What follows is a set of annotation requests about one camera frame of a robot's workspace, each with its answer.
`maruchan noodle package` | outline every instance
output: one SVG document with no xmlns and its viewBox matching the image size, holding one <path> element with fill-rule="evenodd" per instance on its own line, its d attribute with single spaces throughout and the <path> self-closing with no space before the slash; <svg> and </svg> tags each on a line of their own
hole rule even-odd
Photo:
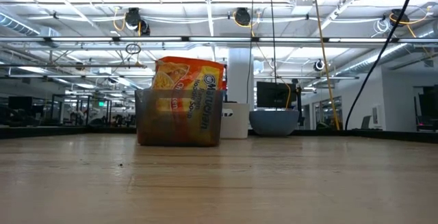
<svg viewBox="0 0 438 224">
<path fill-rule="evenodd" d="M 149 132 L 138 138 L 139 143 L 159 135 L 174 145 L 217 145 L 222 116 L 223 65 L 165 57 L 158 60 L 155 72 L 154 98 L 147 107 L 154 112 L 148 114 L 150 122 L 145 125 Z"/>
</svg>

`wooden table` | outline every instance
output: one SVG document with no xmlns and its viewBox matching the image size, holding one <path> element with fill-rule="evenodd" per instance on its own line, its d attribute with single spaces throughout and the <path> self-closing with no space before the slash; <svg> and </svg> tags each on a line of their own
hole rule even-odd
<svg viewBox="0 0 438 224">
<path fill-rule="evenodd" d="M 140 147 L 0 140 L 0 223 L 436 223 L 438 146 L 367 138 Z"/>
</svg>

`snack bag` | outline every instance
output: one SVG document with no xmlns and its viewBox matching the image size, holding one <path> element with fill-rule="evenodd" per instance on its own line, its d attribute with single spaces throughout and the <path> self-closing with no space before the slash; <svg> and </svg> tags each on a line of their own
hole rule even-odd
<svg viewBox="0 0 438 224">
<path fill-rule="evenodd" d="M 172 124 L 166 129 L 174 132 L 176 140 L 191 140 L 197 143 L 211 142 L 212 130 L 217 131 L 213 112 L 218 112 L 217 103 L 222 96 L 224 67 L 220 63 L 179 57 L 165 57 L 155 67 L 153 90 L 172 90 L 171 98 L 159 98 L 155 102 L 157 115 L 172 115 Z"/>
</svg>

